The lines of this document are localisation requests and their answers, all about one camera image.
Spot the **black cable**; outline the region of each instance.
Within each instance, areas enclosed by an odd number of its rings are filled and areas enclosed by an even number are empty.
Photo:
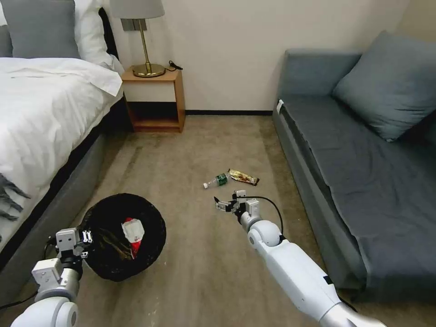
[[[339,295],[337,296],[339,298],[339,300],[341,300],[342,302],[345,303],[345,305],[347,307],[349,307],[350,309],[352,309],[354,312],[357,312],[357,309],[355,307],[353,307],[351,304],[349,304],[347,301],[345,301],[342,297],[340,297]]]
[[[5,305],[3,305],[3,306],[0,307],[0,310],[7,309],[7,308],[9,308],[9,307],[14,307],[14,306],[16,306],[16,305],[19,305],[19,304],[22,304],[22,303],[24,303],[24,302],[27,302],[27,301],[29,301],[31,298],[35,297],[37,294],[38,294],[38,291],[36,291],[35,293],[33,293],[31,296],[29,296],[27,299],[25,299],[25,300],[23,300],[23,301],[17,301],[17,302],[14,302],[14,303],[5,304]]]
[[[266,198],[266,197],[258,197],[258,196],[252,196],[252,197],[238,197],[238,198],[261,198],[263,200],[267,200],[269,203],[271,203],[274,208],[277,210],[278,213],[278,217],[280,218],[280,232],[283,235],[283,219],[282,219],[282,214],[280,213],[280,210],[277,208],[276,204],[271,201],[270,199]]]
[[[172,60],[170,60],[168,63],[169,63],[169,65],[170,65],[170,67],[173,67],[174,69],[168,69],[168,68],[165,68],[165,70],[167,70],[167,71],[183,70],[182,67],[177,66],[177,65],[176,65]]]
[[[42,256],[42,259],[43,259],[43,260],[45,260],[45,259],[47,258],[47,249],[49,248],[50,245],[53,245],[53,244],[52,244],[53,240],[54,240],[54,238],[49,237],[49,240],[48,240],[47,243],[45,244],[45,246],[44,246],[44,254],[43,254],[43,256]],[[17,302],[13,302],[13,303],[5,304],[5,305],[3,305],[3,306],[0,307],[0,310],[7,309],[7,308],[9,308],[9,307],[14,307],[14,306],[16,306],[16,305],[19,305],[19,304],[22,304],[22,303],[24,303],[24,302],[26,302],[26,301],[29,301],[31,298],[35,297],[37,294],[38,294],[38,291],[36,291],[35,293],[33,293],[31,296],[29,296],[27,299],[25,299],[25,300],[23,300],[23,301],[17,301]]]
[[[49,248],[49,245],[49,243],[46,243],[44,246],[44,255],[42,256],[43,260],[47,259],[47,249]]]

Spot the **white bedding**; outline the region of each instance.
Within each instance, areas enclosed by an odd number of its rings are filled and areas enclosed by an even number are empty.
[[[31,196],[0,209],[0,251],[47,193],[71,151],[122,95],[120,75],[79,59],[0,58],[0,172]]]

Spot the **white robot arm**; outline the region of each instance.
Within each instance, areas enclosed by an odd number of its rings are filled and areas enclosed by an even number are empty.
[[[345,305],[328,275],[299,246],[290,243],[277,225],[261,219],[258,200],[247,200],[245,196],[245,191],[236,191],[230,202],[215,198],[216,207],[237,216],[251,246],[301,312],[321,327],[386,327]],[[60,259],[36,264],[32,274],[40,287],[35,303],[11,327],[77,327],[78,308],[74,301],[79,292],[82,259],[87,256],[84,248],[91,243],[92,236],[87,231],[83,236],[76,228],[57,232]]]
[[[82,277],[84,251],[92,243],[89,231],[77,228],[56,233],[59,258],[38,261],[32,275],[38,283],[35,303],[12,323],[11,327],[76,327],[79,309],[74,303]]]
[[[257,199],[247,199],[242,190],[230,202],[215,201],[218,209],[237,216],[251,246],[301,312],[322,327],[386,327],[344,304],[328,275],[298,245],[286,240],[277,225],[261,219]]]

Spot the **table lamp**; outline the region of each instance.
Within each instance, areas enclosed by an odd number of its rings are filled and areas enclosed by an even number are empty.
[[[144,46],[145,64],[133,67],[133,74],[138,77],[156,77],[165,73],[165,67],[159,64],[151,64],[145,44],[144,29],[141,19],[149,19],[163,16],[164,6],[161,0],[110,0],[111,13],[113,17],[123,19],[137,19]]]

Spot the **sofa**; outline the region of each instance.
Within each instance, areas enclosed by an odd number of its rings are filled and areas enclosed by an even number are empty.
[[[274,125],[335,286],[360,301],[432,300],[435,115],[395,142],[377,135],[332,96],[360,57],[286,51]]]

